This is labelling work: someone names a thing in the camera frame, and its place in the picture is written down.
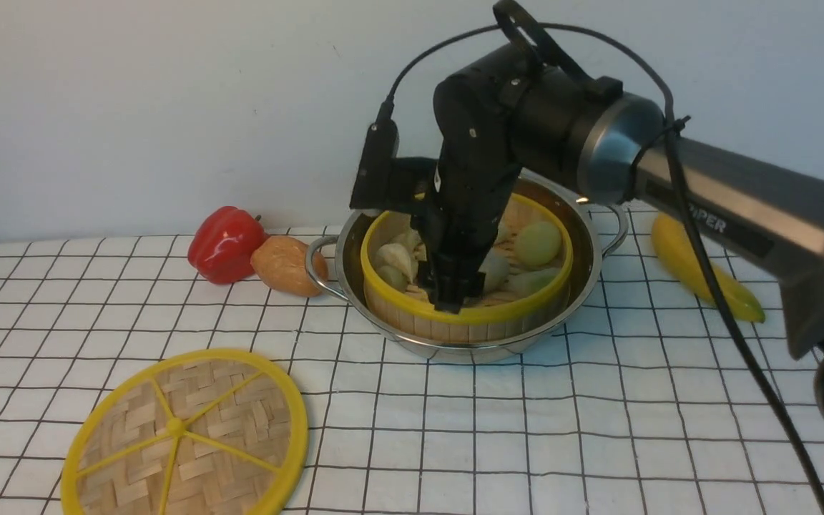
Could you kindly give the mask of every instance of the woven bamboo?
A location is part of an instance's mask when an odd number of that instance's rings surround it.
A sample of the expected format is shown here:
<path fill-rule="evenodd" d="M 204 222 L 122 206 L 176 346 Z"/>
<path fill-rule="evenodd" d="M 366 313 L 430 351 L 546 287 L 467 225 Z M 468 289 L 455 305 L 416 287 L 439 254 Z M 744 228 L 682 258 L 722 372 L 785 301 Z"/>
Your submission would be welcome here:
<path fill-rule="evenodd" d="M 243 515 L 271 488 L 290 435 L 285 394 L 258 369 L 220 359 L 165 369 L 92 431 L 77 473 L 82 511 Z"/>

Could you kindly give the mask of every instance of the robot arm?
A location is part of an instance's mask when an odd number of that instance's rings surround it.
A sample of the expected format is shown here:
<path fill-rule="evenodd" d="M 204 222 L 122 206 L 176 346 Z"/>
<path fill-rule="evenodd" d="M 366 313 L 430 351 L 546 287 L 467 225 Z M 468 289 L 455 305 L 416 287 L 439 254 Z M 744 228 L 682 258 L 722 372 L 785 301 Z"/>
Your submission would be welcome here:
<path fill-rule="evenodd" d="M 350 201 L 411 215 L 428 252 L 418 284 L 435 309 L 457 313 L 481 293 L 479 266 L 526 167 L 601 205 L 637 198 L 674 216 L 690 210 L 701 234 L 778 279 L 791 356 L 824 351 L 824 181 L 680 138 L 690 204 L 677 205 L 657 104 L 616 79 L 589 78 L 513 0 L 500 0 L 495 16 L 510 43 L 435 90 L 439 159 L 396 157 L 391 92 L 367 132 Z M 815 389 L 824 414 L 824 359 Z M 767 381 L 762 391 L 774 395 Z"/>

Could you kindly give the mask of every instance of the pot handle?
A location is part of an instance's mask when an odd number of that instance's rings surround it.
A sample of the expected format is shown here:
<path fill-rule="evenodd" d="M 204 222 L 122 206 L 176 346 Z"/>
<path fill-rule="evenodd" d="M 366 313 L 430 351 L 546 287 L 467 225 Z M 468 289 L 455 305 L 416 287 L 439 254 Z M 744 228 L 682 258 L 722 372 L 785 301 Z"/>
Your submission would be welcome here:
<path fill-rule="evenodd" d="M 577 200 L 579 205 L 585 205 L 585 203 L 591 203 L 587 197 L 581 197 Z M 622 242 L 625 241 L 625 237 L 628 236 L 628 215 L 625 214 L 625 210 L 622 209 L 620 206 L 617 205 L 602 205 L 609 211 L 614 212 L 615 217 L 619 219 L 619 232 L 616 232 L 615 238 L 612 238 L 612 241 L 609 242 L 606 247 L 602 248 L 602 257 L 607 258 L 609 254 L 615 251 Z"/>
<path fill-rule="evenodd" d="M 308 245 L 307 254 L 304 254 L 304 268 L 307 270 L 307 275 L 310 277 L 310 280 L 312 280 L 317 287 L 323 290 L 324 293 L 327 293 L 330 297 L 335 297 L 336 299 L 345 300 L 348 302 L 349 298 L 345 295 L 345 293 L 339 288 L 327 284 L 322 277 L 318 276 L 317 270 L 313 267 L 313 255 L 323 247 L 329 247 L 329 245 L 336 244 L 337 241 L 339 241 L 339 237 L 329 235 L 329 237 L 318 238 L 313 243 Z"/>

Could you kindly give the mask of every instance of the table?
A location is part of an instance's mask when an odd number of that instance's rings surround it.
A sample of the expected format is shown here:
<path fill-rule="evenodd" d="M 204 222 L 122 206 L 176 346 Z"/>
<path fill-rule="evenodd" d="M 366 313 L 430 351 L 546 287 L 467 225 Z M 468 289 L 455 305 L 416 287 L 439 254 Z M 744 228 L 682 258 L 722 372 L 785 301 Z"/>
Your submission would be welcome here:
<path fill-rule="evenodd" d="M 482 366 L 385 345 L 328 297 L 209 284 L 187 264 L 191 235 L 0 244 L 0 514 L 62 513 L 62 457 L 95 404 L 202 348 L 264 355 L 303 392 L 310 449 L 285 513 L 817 513 L 717 313 L 654 257 L 655 212 L 632 203 L 630 215 L 566 326 Z M 614 234 L 614 216 L 592 219 Z M 742 329 L 824 482 L 821 354 L 789 358 L 778 285 L 709 249 L 766 307 L 764 325 Z"/>

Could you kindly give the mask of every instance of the green fruit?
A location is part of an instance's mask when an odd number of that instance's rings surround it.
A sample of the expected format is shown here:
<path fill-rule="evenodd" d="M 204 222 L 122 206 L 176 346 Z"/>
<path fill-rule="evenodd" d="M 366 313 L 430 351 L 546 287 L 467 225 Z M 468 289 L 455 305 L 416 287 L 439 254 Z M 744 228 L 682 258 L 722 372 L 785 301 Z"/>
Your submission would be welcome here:
<path fill-rule="evenodd" d="M 403 273 L 400 273 L 398 268 L 383 265 L 383 267 L 377 268 L 377 275 L 380 276 L 382 280 L 385 280 L 386 284 L 390 285 L 390 288 L 399 291 L 406 291 L 408 281 L 406 280 L 406 276 L 403 276 Z"/>
<path fill-rule="evenodd" d="M 524 227 L 514 241 L 517 260 L 530 268 L 555 260 L 561 248 L 561 232 L 551 222 L 535 222 Z"/>

